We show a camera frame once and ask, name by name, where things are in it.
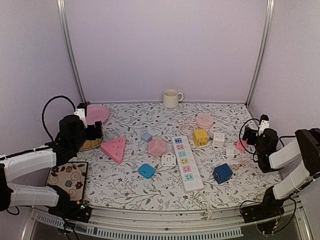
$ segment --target mug handle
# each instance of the mug handle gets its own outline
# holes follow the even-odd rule
[[[184,94],[182,92],[178,92],[178,102],[181,102],[184,99]]]

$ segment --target pink block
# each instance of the pink block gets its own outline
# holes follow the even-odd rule
[[[247,148],[248,148],[247,141],[241,140],[241,142],[242,142],[243,146],[247,149]],[[239,150],[240,152],[243,152],[243,153],[244,153],[246,150],[244,149],[243,146],[241,145],[240,140],[238,140],[238,142],[236,143],[235,148],[236,148],[237,150]]]
[[[148,153],[160,157],[166,152],[166,142],[160,138],[154,138],[148,143]]]
[[[126,147],[126,137],[122,136],[112,141],[101,144],[102,151],[107,154],[117,164],[121,164],[124,158]]]

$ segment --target pink triangle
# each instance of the pink triangle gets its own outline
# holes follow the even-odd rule
[[[112,141],[101,144],[102,151],[107,154],[117,164],[121,164],[124,158],[126,147],[126,137],[122,136]]]

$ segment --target yellow cube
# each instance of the yellow cube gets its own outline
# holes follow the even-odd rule
[[[208,139],[208,134],[204,129],[195,130],[193,133],[193,141],[196,147],[207,145]]]

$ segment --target plate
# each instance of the plate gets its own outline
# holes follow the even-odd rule
[[[86,124],[94,125],[95,122],[104,123],[110,115],[110,110],[106,106],[88,106],[86,110]]]

